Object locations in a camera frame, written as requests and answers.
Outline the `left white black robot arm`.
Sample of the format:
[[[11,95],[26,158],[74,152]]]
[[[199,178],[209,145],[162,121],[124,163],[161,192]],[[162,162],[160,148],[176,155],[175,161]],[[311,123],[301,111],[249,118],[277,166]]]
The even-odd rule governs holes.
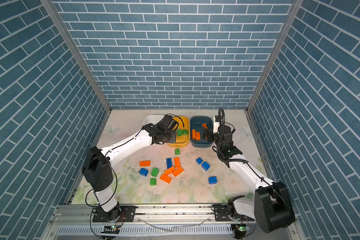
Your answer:
[[[98,205],[92,208],[104,213],[108,222],[117,221],[122,214],[116,189],[111,187],[113,182],[118,183],[116,165],[142,148],[176,142],[180,124],[175,120],[176,115],[158,117],[158,122],[146,123],[132,136],[102,149],[94,146],[87,153],[82,173],[98,200]]]

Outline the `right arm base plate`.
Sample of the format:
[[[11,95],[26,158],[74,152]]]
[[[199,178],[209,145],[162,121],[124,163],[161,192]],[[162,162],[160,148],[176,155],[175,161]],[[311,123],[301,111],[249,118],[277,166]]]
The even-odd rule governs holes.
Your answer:
[[[213,204],[211,210],[214,213],[215,221],[217,222],[240,222],[240,221],[254,221],[255,219],[250,218],[246,215],[239,215],[233,205],[230,204]]]

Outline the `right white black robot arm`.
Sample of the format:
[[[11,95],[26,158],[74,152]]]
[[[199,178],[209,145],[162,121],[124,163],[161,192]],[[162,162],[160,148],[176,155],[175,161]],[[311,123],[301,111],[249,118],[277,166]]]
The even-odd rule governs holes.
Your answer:
[[[287,186],[282,182],[276,183],[250,164],[234,145],[230,127],[204,129],[203,137],[216,144],[218,159],[236,172],[254,192],[253,202],[244,196],[229,199],[227,208],[232,219],[254,219],[265,233],[286,228],[295,222],[296,216]]]

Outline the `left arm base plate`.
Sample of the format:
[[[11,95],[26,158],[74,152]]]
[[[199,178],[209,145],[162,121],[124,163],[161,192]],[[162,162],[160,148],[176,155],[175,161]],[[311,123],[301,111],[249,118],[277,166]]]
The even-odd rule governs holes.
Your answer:
[[[92,221],[95,223],[106,222],[133,222],[136,206],[116,206],[109,212],[105,212],[102,207],[95,207],[92,211]]]

